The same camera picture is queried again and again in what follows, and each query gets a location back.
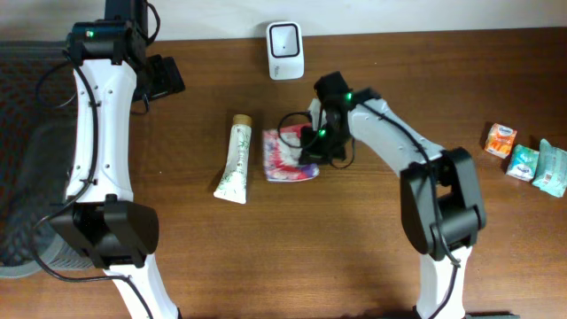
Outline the orange small tissue pack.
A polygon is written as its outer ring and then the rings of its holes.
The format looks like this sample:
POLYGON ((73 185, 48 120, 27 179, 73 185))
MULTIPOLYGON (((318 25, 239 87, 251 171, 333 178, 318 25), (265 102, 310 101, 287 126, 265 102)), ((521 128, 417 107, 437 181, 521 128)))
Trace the orange small tissue pack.
POLYGON ((517 131, 494 123, 489 129, 484 150, 501 159, 506 159, 513 148, 517 131))

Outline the mint green wipes pack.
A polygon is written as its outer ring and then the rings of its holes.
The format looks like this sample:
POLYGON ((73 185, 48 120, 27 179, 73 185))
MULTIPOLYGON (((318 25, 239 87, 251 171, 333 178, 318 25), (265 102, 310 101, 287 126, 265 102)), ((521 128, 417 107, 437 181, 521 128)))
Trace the mint green wipes pack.
POLYGON ((561 198, 566 191, 566 151, 540 141, 540 155, 532 185, 561 198))

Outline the teal small tissue pack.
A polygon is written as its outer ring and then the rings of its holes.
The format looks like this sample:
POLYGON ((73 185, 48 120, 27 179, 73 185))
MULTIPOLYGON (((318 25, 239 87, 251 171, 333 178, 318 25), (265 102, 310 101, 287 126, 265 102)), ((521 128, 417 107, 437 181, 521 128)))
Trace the teal small tissue pack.
POLYGON ((536 173, 540 153, 531 148, 516 145, 506 171, 507 175, 530 182, 536 173))

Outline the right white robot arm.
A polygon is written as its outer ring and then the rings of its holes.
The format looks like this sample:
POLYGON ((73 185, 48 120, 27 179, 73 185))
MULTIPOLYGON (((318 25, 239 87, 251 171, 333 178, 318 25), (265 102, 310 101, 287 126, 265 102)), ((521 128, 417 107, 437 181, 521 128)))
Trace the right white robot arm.
POLYGON ((339 72, 314 85, 300 139, 300 164, 346 159, 346 143, 366 144, 398 176, 402 228, 420 255, 418 318, 464 318, 465 268, 486 225, 471 155, 429 141, 371 88, 350 89, 339 72))

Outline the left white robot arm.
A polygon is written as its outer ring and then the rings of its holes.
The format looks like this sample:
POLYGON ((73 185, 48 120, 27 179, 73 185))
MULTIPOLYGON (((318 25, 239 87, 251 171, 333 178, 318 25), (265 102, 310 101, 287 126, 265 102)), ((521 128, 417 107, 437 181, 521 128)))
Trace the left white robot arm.
POLYGON ((108 1, 105 16, 77 22, 63 55, 74 70, 78 103, 74 164, 66 203, 46 222, 112 281, 134 318, 179 318, 156 262, 159 219, 134 201, 128 169, 131 106, 180 93, 175 61, 147 56, 156 32, 144 0, 108 1))

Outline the white bamboo print tube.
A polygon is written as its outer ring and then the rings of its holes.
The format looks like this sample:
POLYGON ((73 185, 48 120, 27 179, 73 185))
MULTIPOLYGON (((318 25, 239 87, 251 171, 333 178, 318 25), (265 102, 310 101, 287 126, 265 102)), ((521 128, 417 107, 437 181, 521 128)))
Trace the white bamboo print tube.
POLYGON ((236 114, 230 130, 227 162, 219 185, 214 191, 216 198, 238 204, 246 203, 246 186, 250 143, 252 137, 252 118, 236 114))

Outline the red purple tissue pack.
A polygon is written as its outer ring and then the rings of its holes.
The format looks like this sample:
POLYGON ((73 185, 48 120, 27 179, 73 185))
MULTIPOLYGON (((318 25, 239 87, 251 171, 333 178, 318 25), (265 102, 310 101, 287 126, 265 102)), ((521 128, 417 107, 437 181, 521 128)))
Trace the red purple tissue pack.
POLYGON ((288 144, 299 144, 301 130, 311 130, 310 124, 297 124, 280 129, 283 140, 275 128, 262 131, 263 169, 265 176, 272 183, 303 182, 316 178, 320 169, 316 164, 300 165, 300 149, 288 144))

